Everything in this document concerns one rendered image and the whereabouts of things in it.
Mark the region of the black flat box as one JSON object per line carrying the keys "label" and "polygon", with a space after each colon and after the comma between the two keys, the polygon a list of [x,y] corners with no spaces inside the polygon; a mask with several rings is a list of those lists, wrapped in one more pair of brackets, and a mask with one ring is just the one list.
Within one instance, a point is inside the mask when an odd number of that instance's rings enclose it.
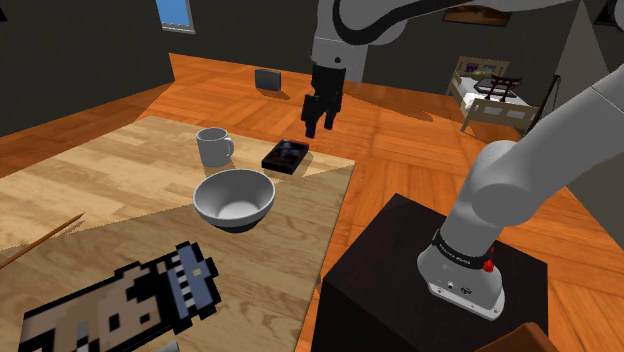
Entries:
{"label": "black flat box", "polygon": [[292,175],[309,150],[309,145],[289,139],[280,140],[262,159],[261,167]]}

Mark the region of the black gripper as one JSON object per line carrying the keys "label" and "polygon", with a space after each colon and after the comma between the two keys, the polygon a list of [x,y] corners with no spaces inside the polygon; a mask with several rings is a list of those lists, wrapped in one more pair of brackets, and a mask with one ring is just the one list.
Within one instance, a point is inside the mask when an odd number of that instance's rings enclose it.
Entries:
{"label": "black gripper", "polygon": [[345,76],[346,70],[344,68],[336,69],[313,65],[311,84],[315,90],[315,95],[305,95],[301,113],[301,120],[305,122],[306,137],[315,137],[316,124],[324,114],[324,102],[326,102],[324,128],[333,129],[336,115],[341,110]]}

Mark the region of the grey mug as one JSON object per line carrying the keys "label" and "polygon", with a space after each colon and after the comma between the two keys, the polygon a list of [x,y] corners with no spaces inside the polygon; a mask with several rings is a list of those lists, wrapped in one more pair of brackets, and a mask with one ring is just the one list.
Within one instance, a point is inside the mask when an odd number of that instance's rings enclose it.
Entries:
{"label": "grey mug", "polygon": [[204,128],[196,133],[201,162],[207,167],[221,167],[231,161],[234,143],[223,128]]}

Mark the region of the grey bowl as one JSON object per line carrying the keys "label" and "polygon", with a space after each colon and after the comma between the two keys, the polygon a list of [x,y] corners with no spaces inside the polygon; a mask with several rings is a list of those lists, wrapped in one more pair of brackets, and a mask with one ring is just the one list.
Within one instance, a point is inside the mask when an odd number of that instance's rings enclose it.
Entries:
{"label": "grey bowl", "polygon": [[194,190],[193,205],[209,224],[230,233],[255,227],[271,210],[273,181],[251,169],[229,169],[203,180]]}

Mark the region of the dark robot stand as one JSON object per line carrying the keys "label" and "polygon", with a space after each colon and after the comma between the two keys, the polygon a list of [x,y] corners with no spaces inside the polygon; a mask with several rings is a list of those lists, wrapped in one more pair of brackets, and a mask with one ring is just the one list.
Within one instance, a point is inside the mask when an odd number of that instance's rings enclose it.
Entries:
{"label": "dark robot stand", "polygon": [[488,321],[434,296],[417,268],[444,215],[394,195],[323,279],[311,352],[475,352],[535,322],[548,333],[546,263],[495,242],[505,292]]}

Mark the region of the grey box on floor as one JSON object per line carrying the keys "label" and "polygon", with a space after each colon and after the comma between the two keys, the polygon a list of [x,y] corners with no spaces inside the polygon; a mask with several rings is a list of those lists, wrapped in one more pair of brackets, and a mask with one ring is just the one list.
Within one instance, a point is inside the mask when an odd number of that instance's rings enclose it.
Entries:
{"label": "grey box on floor", "polygon": [[258,89],[276,92],[281,90],[282,75],[279,71],[257,68],[254,71],[254,80]]}

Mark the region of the wooden bed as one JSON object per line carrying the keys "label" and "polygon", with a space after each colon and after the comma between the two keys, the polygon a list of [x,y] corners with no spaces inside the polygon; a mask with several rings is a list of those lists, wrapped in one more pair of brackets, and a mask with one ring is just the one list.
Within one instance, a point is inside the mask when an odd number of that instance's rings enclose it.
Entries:
{"label": "wooden bed", "polygon": [[471,121],[481,121],[517,129],[526,129],[537,114],[538,108],[528,105],[520,97],[508,95],[501,102],[501,95],[493,94],[486,99],[488,92],[481,93],[474,86],[478,81],[472,77],[474,71],[486,69],[498,76],[506,73],[508,61],[482,59],[467,56],[458,58],[456,67],[448,84],[446,94],[452,96],[458,104],[464,117],[461,131],[464,131]]}

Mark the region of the blue window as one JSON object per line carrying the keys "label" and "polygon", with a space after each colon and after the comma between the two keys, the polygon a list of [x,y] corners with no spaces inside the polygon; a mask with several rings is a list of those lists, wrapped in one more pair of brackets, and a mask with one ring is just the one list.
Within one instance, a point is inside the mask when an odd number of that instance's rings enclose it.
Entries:
{"label": "blue window", "polygon": [[156,0],[156,5],[165,31],[195,34],[190,0]]}

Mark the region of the thin wooden stick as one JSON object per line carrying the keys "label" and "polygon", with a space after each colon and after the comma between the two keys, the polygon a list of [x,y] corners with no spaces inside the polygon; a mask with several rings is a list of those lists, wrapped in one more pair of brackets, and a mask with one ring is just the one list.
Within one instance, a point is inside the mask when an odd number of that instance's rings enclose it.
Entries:
{"label": "thin wooden stick", "polygon": [[81,217],[83,217],[85,213],[81,213],[78,214],[76,216],[74,216],[73,218],[71,218],[70,220],[66,221],[65,223],[63,223],[62,225],[58,226],[57,228],[55,228],[54,230],[50,231],[49,233],[47,233],[46,235],[42,236],[41,238],[37,239],[36,241],[34,241],[33,243],[29,244],[28,246],[26,246],[25,248],[21,249],[19,252],[17,252],[16,254],[14,254],[13,256],[11,256],[10,258],[8,258],[7,260],[5,260],[4,262],[2,262],[0,264],[0,270],[3,269],[4,267],[6,267],[7,265],[9,265],[10,263],[14,262],[15,260],[17,260],[18,258],[20,258],[21,256],[23,256],[24,254],[28,253],[29,251],[33,250],[34,248],[36,248],[38,245],[42,244],[44,241],[48,240],[49,238],[51,238],[52,236],[56,235],[57,233],[59,233],[60,231],[66,229],[68,226],[72,225],[73,223],[75,223],[77,220],[79,220]]}

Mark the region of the brown wooden furniture corner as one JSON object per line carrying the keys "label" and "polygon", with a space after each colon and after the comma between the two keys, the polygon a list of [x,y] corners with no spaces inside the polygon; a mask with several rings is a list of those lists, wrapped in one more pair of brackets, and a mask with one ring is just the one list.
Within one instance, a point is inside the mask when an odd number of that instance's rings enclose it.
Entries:
{"label": "brown wooden furniture corner", "polygon": [[559,350],[535,322],[527,322],[475,352],[559,352]]}

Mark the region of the blocky pixel figure toy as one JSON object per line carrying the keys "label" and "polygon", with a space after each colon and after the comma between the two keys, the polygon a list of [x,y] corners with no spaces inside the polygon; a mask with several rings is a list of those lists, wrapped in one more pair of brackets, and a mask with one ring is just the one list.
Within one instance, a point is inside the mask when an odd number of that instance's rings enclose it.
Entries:
{"label": "blocky pixel figure toy", "polygon": [[192,319],[216,312],[221,297],[212,258],[188,241],[146,263],[24,313],[17,352],[133,352]]}

